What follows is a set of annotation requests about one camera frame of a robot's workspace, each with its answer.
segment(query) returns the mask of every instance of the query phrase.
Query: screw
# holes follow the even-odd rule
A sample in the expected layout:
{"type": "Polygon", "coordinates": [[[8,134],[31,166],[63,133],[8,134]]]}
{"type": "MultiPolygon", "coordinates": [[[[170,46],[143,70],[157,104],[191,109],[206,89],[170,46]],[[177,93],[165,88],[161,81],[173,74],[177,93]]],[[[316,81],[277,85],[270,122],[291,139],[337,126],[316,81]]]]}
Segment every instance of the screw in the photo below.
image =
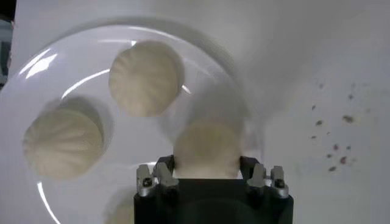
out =
{"type": "Polygon", "coordinates": [[[282,179],[275,180],[275,187],[277,188],[285,188],[285,181],[282,179]]]}
{"type": "Polygon", "coordinates": [[[153,184],[153,181],[150,177],[147,177],[145,178],[143,181],[142,181],[142,185],[144,187],[150,187],[151,185],[153,184]]]}

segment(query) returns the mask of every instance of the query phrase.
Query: white table surface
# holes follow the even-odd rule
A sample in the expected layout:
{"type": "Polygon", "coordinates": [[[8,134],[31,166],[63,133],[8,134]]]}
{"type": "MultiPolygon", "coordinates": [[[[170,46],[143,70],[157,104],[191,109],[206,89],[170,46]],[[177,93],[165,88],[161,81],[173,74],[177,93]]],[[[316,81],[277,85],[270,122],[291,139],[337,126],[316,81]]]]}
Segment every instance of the white table surface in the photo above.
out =
{"type": "Polygon", "coordinates": [[[184,37],[235,74],[262,120],[265,165],[285,168],[296,223],[390,222],[388,0],[19,0],[10,73],[50,42],[118,23],[184,37]]]}

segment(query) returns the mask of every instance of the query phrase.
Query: white plate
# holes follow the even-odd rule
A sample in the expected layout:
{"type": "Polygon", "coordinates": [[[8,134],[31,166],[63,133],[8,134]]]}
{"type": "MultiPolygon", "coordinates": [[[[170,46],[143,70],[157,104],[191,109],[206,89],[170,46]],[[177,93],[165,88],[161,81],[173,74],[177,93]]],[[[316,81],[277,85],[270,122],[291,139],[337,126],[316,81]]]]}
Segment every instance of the white plate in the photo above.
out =
{"type": "MultiPolygon", "coordinates": [[[[220,119],[241,128],[242,123],[253,123],[247,122],[244,107],[218,63],[167,33],[107,26],[55,42],[15,74],[0,95],[0,223],[104,223],[116,204],[134,194],[137,166],[170,155],[171,142],[187,123],[220,119]],[[108,90],[108,71],[115,56],[144,40],[171,46],[185,70],[183,90],[162,117],[130,117],[118,109],[108,90]],[[74,102],[97,112],[107,151],[79,178],[38,177],[23,156],[24,132],[42,111],[73,107],[74,102]]],[[[255,132],[248,125],[244,130],[255,132]]],[[[255,148],[256,137],[244,143],[247,149],[255,148]]],[[[260,154],[258,150],[246,153],[260,154]]]]}

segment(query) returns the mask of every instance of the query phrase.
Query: stain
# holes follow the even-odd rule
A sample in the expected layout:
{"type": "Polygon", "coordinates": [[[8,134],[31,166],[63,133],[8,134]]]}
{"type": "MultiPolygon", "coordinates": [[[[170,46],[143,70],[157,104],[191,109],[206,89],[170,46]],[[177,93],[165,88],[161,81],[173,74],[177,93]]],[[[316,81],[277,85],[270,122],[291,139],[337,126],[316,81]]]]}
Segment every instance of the stain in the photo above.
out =
{"type": "Polygon", "coordinates": [[[348,124],[352,124],[355,121],[355,119],[352,116],[348,116],[348,115],[344,115],[342,119],[348,124]]]}
{"type": "Polygon", "coordinates": [[[332,166],[331,168],[328,169],[329,172],[333,172],[336,170],[336,167],[335,166],[332,166]]]}
{"type": "Polygon", "coordinates": [[[319,121],[316,122],[316,126],[321,126],[322,123],[323,123],[322,120],[319,120],[319,121]]]}
{"type": "Polygon", "coordinates": [[[341,157],[340,163],[345,165],[347,163],[347,157],[346,156],[341,157]]]}

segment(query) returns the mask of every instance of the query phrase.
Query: dumpling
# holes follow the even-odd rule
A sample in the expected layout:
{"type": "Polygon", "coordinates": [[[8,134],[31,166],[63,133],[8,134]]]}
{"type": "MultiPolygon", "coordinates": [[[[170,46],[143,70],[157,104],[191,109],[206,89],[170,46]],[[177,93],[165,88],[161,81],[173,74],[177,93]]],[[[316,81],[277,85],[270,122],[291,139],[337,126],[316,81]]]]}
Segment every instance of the dumpling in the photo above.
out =
{"type": "Polygon", "coordinates": [[[161,114],[176,98],[178,75],[168,48],[144,42],[114,60],[108,85],[119,107],[131,116],[161,114]]]}
{"type": "Polygon", "coordinates": [[[134,207],[132,205],[120,205],[116,208],[106,224],[133,224],[134,223],[134,207]]]}
{"type": "Polygon", "coordinates": [[[67,179],[85,173],[102,155],[102,135],[86,115],[59,109],[38,117],[27,129],[23,149],[39,174],[67,179]]]}
{"type": "Polygon", "coordinates": [[[195,122],[176,140],[175,173],[179,178],[236,178],[239,140],[222,124],[195,122]]]}

